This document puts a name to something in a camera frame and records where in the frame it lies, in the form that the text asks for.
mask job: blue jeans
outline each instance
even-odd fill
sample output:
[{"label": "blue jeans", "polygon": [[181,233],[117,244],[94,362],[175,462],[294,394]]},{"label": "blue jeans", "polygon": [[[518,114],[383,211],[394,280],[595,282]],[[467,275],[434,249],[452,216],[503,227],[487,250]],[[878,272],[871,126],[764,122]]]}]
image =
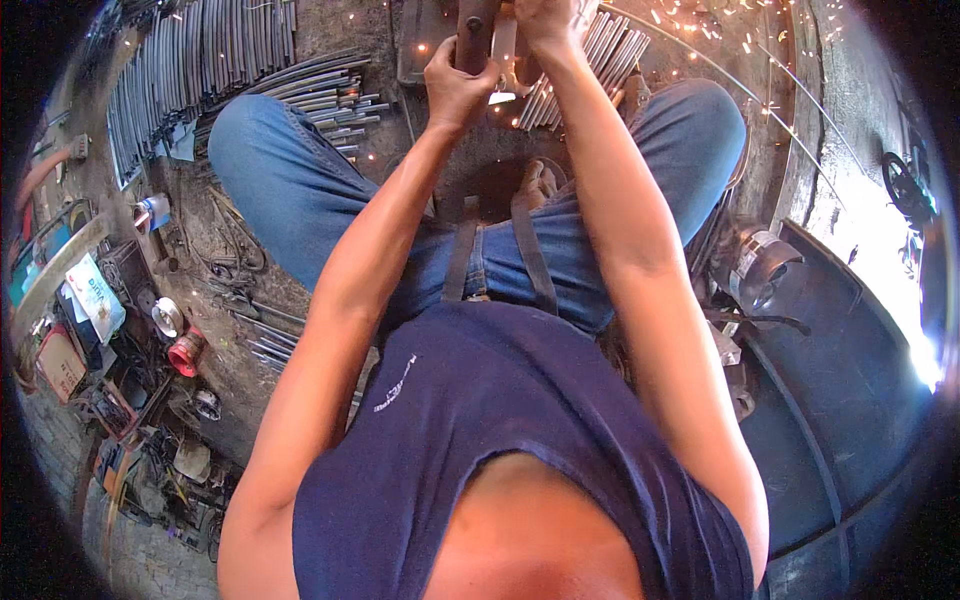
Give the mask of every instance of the blue jeans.
[{"label": "blue jeans", "polygon": [[[707,80],[654,94],[630,126],[686,244],[720,198],[745,129],[733,99]],[[265,96],[227,105],[209,139],[213,169],[271,256],[313,290],[330,252],[377,191],[296,108]],[[573,182],[531,212],[560,316],[594,335],[613,314]],[[439,302],[456,227],[424,218],[390,299],[387,330]],[[466,296],[534,305],[510,221],[477,228]]]}]

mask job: foot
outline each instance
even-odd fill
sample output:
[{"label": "foot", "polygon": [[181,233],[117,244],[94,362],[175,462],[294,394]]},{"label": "foot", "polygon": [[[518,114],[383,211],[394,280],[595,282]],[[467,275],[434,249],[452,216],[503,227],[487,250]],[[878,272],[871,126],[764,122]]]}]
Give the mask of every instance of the foot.
[{"label": "foot", "polygon": [[533,210],[543,206],[546,199],[556,194],[565,183],[564,171],[556,162],[546,157],[531,158],[514,198],[522,196],[528,208]]},{"label": "foot", "polygon": [[623,85],[622,102],[617,106],[623,122],[630,127],[637,114],[650,100],[650,88],[642,75],[631,75]]}]

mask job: plastic bag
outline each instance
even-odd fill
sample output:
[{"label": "plastic bag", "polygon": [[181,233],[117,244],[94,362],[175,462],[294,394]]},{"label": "plastic bag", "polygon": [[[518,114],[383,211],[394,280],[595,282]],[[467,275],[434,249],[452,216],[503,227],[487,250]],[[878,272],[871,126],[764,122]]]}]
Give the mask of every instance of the plastic bag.
[{"label": "plastic bag", "polygon": [[127,311],[107,285],[89,253],[77,266],[66,272],[66,282],[73,290],[74,298],[90,318],[97,337],[106,343],[127,319]]}]

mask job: knee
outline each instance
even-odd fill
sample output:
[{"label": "knee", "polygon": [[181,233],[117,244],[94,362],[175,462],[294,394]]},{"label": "knee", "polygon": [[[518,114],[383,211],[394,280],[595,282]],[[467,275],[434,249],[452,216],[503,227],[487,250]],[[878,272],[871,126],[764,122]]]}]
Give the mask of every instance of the knee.
[{"label": "knee", "polygon": [[258,137],[257,132],[282,116],[284,105],[279,100],[260,94],[234,98],[217,115],[210,130],[207,152],[216,166],[227,153],[246,146]]},{"label": "knee", "polygon": [[727,146],[738,154],[743,148],[747,128],[743,115],[731,95],[717,82],[707,79],[689,79],[676,84],[686,96],[690,109],[700,120],[704,139]]}]

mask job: red paint can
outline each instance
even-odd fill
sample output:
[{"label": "red paint can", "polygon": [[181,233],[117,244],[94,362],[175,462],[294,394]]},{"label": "red paint can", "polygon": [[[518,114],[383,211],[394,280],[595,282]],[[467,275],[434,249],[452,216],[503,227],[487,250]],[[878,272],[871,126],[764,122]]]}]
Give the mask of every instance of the red paint can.
[{"label": "red paint can", "polygon": [[184,377],[195,377],[197,359],[204,350],[204,346],[206,346],[206,338],[198,328],[190,325],[190,330],[177,338],[177,341],[167,350],[167,359]]}]

